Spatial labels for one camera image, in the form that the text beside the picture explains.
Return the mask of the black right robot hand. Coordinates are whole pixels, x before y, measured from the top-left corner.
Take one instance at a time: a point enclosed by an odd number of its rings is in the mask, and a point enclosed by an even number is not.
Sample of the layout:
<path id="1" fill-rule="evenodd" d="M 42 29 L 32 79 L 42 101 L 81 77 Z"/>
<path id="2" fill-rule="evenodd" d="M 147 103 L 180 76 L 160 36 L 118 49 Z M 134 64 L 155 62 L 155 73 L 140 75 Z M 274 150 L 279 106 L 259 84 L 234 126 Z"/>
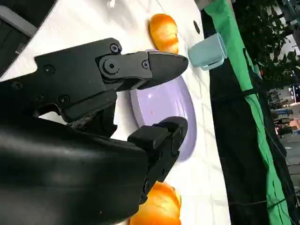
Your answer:
<path id="1" fill-rule="evenodd" d="M 112 139 L 117 93 L 171 81 L 188 59 L 121 50 L 107 38 L 43 54 L 35 72 L 1 82 L 1 224 L 115 224 L 164 181 L 187 120 L 168 117 Z"/>

